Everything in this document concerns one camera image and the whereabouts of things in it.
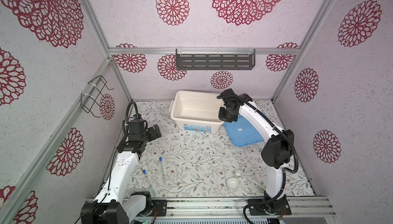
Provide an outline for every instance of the blue plastic lid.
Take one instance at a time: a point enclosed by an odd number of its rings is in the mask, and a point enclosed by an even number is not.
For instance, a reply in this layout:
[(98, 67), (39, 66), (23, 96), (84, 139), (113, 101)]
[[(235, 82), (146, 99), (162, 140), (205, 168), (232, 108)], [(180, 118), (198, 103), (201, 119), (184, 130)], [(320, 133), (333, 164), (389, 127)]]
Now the blue plastic lid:
[(263, 141), (262, 135), (240, 114), (237, 122), (224, 123), (226, 132), (235, 146), (244, 146)]

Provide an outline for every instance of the box label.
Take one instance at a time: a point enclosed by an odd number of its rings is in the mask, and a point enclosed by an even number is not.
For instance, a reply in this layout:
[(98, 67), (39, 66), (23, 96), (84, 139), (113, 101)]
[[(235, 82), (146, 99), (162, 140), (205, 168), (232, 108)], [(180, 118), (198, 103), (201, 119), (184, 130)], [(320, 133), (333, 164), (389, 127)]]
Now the box label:
[(194, 125), (194, 124), (189, 124), (189, 123), (184, 123), (184, 129), (185, 130), (193, 130), (193, 131), (200, 131), (200, 132), (211, 132), (211, 126), (205, 126), (205, 125)]

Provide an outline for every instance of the table surface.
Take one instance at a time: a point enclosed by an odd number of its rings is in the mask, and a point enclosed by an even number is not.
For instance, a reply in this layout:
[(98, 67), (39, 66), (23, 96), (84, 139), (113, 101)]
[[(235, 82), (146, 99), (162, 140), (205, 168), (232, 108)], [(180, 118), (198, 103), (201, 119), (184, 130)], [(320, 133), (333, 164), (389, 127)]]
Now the table surface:
[[(281, 125), (271, 101), (255, 102), (273, 122)], [(223, 126), (215, 134), (179, 130), (171, 118), (170, 104), (170, 101), (137, 102), (138, 112), (149, 127), (159, 125), (162, 137), (147, 143), (127, 184), (126, 197), (134, 191), (146, 190), (152, 197), (263, 196), (263, 190), (251, 180), (267, 182), (268, 166), (261, 158), (264, 142), (235, 147)], [(239, 180), (240, 187), (231, 190), (226, 181), (234, 177), (236, 169), (242, 170), (244, 176)], [(300, 164), (296, 174), (287, 172), (285, 193), (315, 196)]]

